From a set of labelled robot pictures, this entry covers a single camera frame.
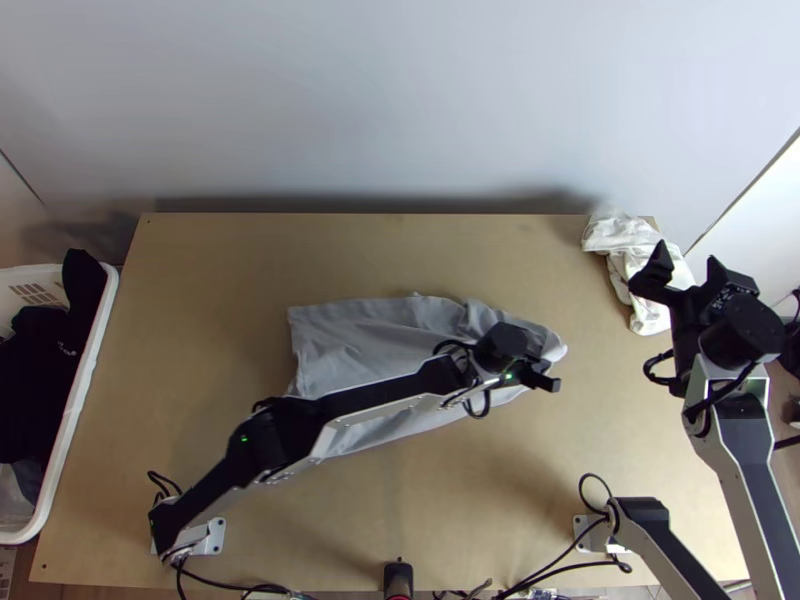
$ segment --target white plastic basket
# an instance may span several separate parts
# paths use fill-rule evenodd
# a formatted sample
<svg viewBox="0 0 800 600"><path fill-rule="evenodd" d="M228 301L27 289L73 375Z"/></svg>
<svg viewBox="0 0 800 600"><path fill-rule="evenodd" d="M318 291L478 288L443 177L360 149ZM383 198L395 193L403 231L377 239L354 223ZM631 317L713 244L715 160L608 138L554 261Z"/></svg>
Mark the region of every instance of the white plastic basket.
<svg viewBox="0 0 800 600"><path fill-rule="evenodd" d="M16 478L8 465L0 465L0 545L22 544L44 527L64 468L72 435L89 391L97 353L111 314L111 306L119 285L119 275L113 267L101 263L108 274L103 296L86 341L83 356L72 382L64 417L47 464L39 501L33 507L25 500ZM67 296L61 282L61 265L37 265L0 269L0 336L10 337L11 320L25 306L64 306Z"/></svg>

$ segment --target black cable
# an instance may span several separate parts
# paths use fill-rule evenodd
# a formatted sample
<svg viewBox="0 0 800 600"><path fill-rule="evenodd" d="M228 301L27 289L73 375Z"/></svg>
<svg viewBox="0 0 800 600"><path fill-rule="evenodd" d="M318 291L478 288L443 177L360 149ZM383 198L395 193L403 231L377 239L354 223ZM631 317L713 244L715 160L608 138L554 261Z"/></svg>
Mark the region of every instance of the black cable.
<svg viewBox="0 0 800 600"><path fill-rule="evenodd" d="M447 346L457 346L458 348L461 348L465 352L471 352L473 348L475 348L474 344L467 344L466 342L462 342L461 340L445 340L443 342L439 342L438 344L436 344L431 354L433 356L436 356L444 348L447 348Z"/></svg>
<svg viewBox="0 0 800 600"><path fill-rule="evenodd" d="M613 495L611 494L611 488L608 487L608 484L605 482L605 480L602 477L600 477L599 475L595 475L594 473L584 473L581 476L581 478L578 480L578 495L581 497L581 501L583 502L583 505L586 508L588 508L590 511L595 513L596 515L605 515L606 514L605 511L603 511L601 509L598 509L598 508L595 508L594 506L592 506L589 503L589 501L586 499L586 496L583 495L583 484L586 483L587 479L596 479L597 481L599 481L601 483L601 485L604 488L606 488L606 491L608 492L608 497L609 498L613 497Z"/></svg>
<svg viewBox="0 0 800 600"><path fill-rule="evenodd" d="M572 542L572 544L570 544L569 547L566 550L564 550L561 554L559 554L555 559L551 560L547 565L545 565L544 567L542 567L538 571L535 571L534 573L531 573L530 575L525 577L525 579L521 580L515 586L509 588L508 590L506 590L505 592L502 592L501 594L498 594L497 597L498 598L505 598L506 596L509 596L511 594L515 594L518 591L521 591L521 590L524 590L526 588L531 587L531 585L532 585L531 581L532 580L536 579L539 575L541 575L542 573L545 573L548 569L551 569L553 566L555 566L559 562L561 562L570 552L572 552L578 546L580 541L585 536L587 536L589 534L589 532L592 531L592 529L594 529L595 527L599 527L601 523L605 523L607 521L608 521L607 518L606 519L598 519L597 521L595 521L594 523L589 525L589 527L584 529L581 532L581 534L577 538L575 538L575 540Z"/></svg>
<svg viewBox="0 0 800 600"><path fill-rule="evenodd" d="M464 401L463 406L464 410L467 411L467 414L473 419L485 418L489 414L489 411L492 409L491 390L483 390L483 410L481 412L476 413L475 410L472 408L472 398L467 398Z"/></svg>
<svg viewBox="0 0 800 600"><path fill-rule="evenodd" d="M602 519L598 519L597 521L595 521L594 523L589 525L586 529L584 529L580 533L580 535L578 535L575 538L575 540L569 545L569 547L567 547L567 549L564 550L561 554L559 554L554 560L550 561L550 563L548 563L547 565L545 565L544 567L542 567L538 571L536 571L534 573L531 573L530 575L528 575L527 577L522 579L519 583L517 583L517 584L511 586L510 588L508 588L507 590L497 594L497 596L496 596L497 600L505 600L505 598L507 598L508 596L511 596L513 594L516 594L519 591L522 591L522 590L525 590L525 589L528 589L528 588L532 587L535 583L537 583L538 581L541 581L543 578L550 577L551 575L556 574L556 572L562 572L562 571L556 571L556 572L552 572L552 573L549 573L549 574L546 573L546 571L548 569L550 569L553 566L557 565L570 552L572 552L578 546L578 544L580 544L581 540L584 537L586 537L589 534L589 532L591 532L595 527L599 527L601 523L607 523L609 521L608 514L606 514L605 512L603 512L603 511L601 511L599 509L597 509L596 507L592 506L589 503L589 501L586 499L586 496L583 493L583 486L584 486L584 484L586 483L586 481L588 479L596 479L597 481L599 481L602 484L602 486L606 489L606 491L608 492L608 497L609 498L613 497L613 494L611 493L611 488L608 486L608 484L605 482L605 480L602 477L600 477L599 475L596 475L594 473L584 473L583 476L581 476L580 480L578 481L578 495L580 495L581 501L583 501L583 504L586 506L586 508L588 510L590 510L590 511L596 513L596 514L603 515L603 518ZM630 573L633 570L629 564L621 562L619 559L617 559L617 557L615 555L612 555L612 557L613 557L613 560L611 560L611 561L604 561L604 562L600 562L600 563L580 563L580 564L581 565L586 565L586 566L599 566L599 565L606 565L606 564L616 564L620 568L620 570L622 572L624 572L624 573Z"/></svg>
<svg viewBox="0 0 800 600"><path fill-rule="evenodd" d="M615 566L618 567L619 570L625 574L630 574L633 572L633 568L631 568L631 566L628 563L622 562L614 555L612 556L613 558L611 560L597 560L589 563L575 563L573 565L567 565L566 567L560 567L558 569L554 569L553 571L545 573L541 577L537 577L533 581L528 582L528 587L533 587L537 583L540 583L545 579L550 579L554 575L559 575L560 573L566 573L567 571L575 571L576 569L588 569L589 567Z"/></svg>
<svg viewBox="0 0 800 600"><path fill-rule="evenodd" d="M731 392L735 391L742 382L747 379L747 376L753 372L753 369L756 368L758 365L757 362L752 361L747 367L745 367L739 376L731 381L730 383L725 384L725 386L721 387L720 389L711 392L708 395L708 398L703 400L702 402L698 402L694 406L690 406L685 411L683 411L683 416L686 417L690 423L694 423L697 420L697 417L700 416L700 413L708 410L712 406L714 406L717 402L724 400L727 398Z"/></svg>
<svg viewBox="0 0 800 600"><path fill-rule="evenodd" d="M780 450L781 448L788 448L789 446L796 446L800 444L800 435L795 435L785 440L778 440L772 447L773 450Z"/></svg>
<svg viewBox="0 0 800 600"><path fill-rule="evenodd" d="M664 362L669 358L673 358L675 356L675 350L670 348L666 352L662 352L654 356L653 358L648 358L644 361L642 365L642 371L644 372L644 376L647 377L653 383L657 383L658 385L670 385L671 383L678 380L677 377L660 377L658 375L653 374L653 367L657 364Z"/></svg>
<svg viewBox="0 0 800 600"><path fill-rule="evenodd" d="M213 579L207 579L205 577L201 577L200 575L197 575L196 573L192 573L191 571L188 571L185 568L185 563L186 563L187 560L188 560L188 557L186 557L183 560L181 560L177 565L172 565L172 568L174 568L177 571L177 573L176 573L176 587L178 589L178 595L181 597L181 600L186 600L186 595L185 595L185 593L183 591L183 587L181 585L181 577L184 576L184 575L186 577L189 577L190 579L194 579L195 581L198 581L198 582L200 582L200 583L202 583L204 585L210 586L210 587L215 587L215 588L219 588L219 589L222 589L222 590L232 590L232 591L236 591L236 592L244 592L244 594L242 595L242 599L243 600L244 600L244 598L247 598L248 596L250 596L250 594L253 594L255 592L267 592L267 593L270 593L270 594L292 594L292 591L289 588L284 587L282 585L278 585L276 583L259 583L257 585L246 586L246 585L236 585L236 584L232 584L232 583L222 583L220 581L214 581ZM302 596L303 598L307 598L308 600L315 600L315 598L313 598L312 596L309 596L308 594L296 594L295 593L295 595Z"/></svg>
<svg viewBox="0 0 800 600"><path fill-rule="evenodd" d="M184 558L181 562L178 563L178 566L175 568L175 587L178 589L178 596L181 600L186 600L186 594L183 593L183 586L181 585L181 575L183 575L183 563L186 562Z"/></svg>
<svg viewBox="0 0 800 600"><path fill-rule="evenodd" d="M160 473L156 473L155 471L148 471L147 478L158 486L158 488L164 493L165 497L175 496L175 495L180 496L181 494L183 494L181 486L172 481L172 479L170 479L169 477L164 477L163 475L161 475ZM165 483L168 483L173 488L175 488L176 494L171 494L164 485Z"/></svg>

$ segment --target gray cloth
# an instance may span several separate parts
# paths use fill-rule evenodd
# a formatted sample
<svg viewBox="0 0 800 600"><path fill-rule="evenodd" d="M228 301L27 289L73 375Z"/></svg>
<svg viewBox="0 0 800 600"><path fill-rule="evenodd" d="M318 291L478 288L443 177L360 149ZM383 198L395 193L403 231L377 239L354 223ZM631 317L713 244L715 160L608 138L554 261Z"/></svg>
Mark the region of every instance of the gray cloth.
<svg viewBox="0 0 800 600"><path fill-rule="evenodd" d="M525 328L541 358L555 363L567 347L542 325L515 319L478 300L459 304L447 298L345 300L289 309L292 350L297 374L287 395L319 398L335 390L416 372L433 348L447 339L474 343L500 321ZM527 388L514 386L492 393L492 405L510 402ZM478 398L475 409L480 410ZM337 437L328 456L364 450L464 418L460 409L404 410L356 424Z"/></svg>

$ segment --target white wall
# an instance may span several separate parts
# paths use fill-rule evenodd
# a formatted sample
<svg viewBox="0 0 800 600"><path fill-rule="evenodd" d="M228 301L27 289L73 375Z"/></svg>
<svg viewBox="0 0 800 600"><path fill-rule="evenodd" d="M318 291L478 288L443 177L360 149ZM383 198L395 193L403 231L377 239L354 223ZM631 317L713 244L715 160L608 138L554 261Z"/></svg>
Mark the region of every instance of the white wall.
<svg viewBox="0 0 800 600"><path fill-rule="evenodd" d="M53 206L563 187L687 248L800 123L798 18L796 0L11 0L0 147Z"/></svg>
<svg viewBox="0 0 800 600"><path fill-rule="evenodd" d="M756 280L761 299L784 317L797 301L788 297L800 285L800 138L722 216L688 252L698 283L713 254L734 271Z"/></svg>

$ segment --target floor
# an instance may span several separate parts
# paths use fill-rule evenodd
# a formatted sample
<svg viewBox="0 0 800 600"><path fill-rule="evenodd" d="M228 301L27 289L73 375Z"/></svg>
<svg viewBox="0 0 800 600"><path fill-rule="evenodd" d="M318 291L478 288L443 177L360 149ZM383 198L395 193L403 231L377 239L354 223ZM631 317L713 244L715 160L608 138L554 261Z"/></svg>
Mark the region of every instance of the floor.
<svg viewBox="0 0 800 600"><path fill-rule="evenodd" d="M783 408L790 394L800 395L800 382L786 373L777 363L768 366L771 377L772 391L770 394L770 415L775 429L775 438L782 439L795 435L796 430L791 429L783 422ZM800 446L787 448L777 452L773 457L772 466L775 477L780 485L784 483L797 489L800 485ZM800 531L800 497L793 494L784 494L787 510L792 518L795 530ZM11 593L8 600L174 600L177 598L175 590L147 590L127 588L88 587L75 585L57 585L30 583L28 573L33 562L35 543L20 546L17 549L14 577L11 582ZM639 586L627 588L592 588L592 589L559 589L559 594L568 598L578 599L605 599L605 600L671 600L666 591L660 586ZM238 598L237 592L214 590L191 590L187 594L190 600L224 600ZM316 594L319 600L381 600L378 593L324 593ZM426 598L420 593L419 598ZM745 589L730 594L734 600L755 600L752 589Z"/></svg>

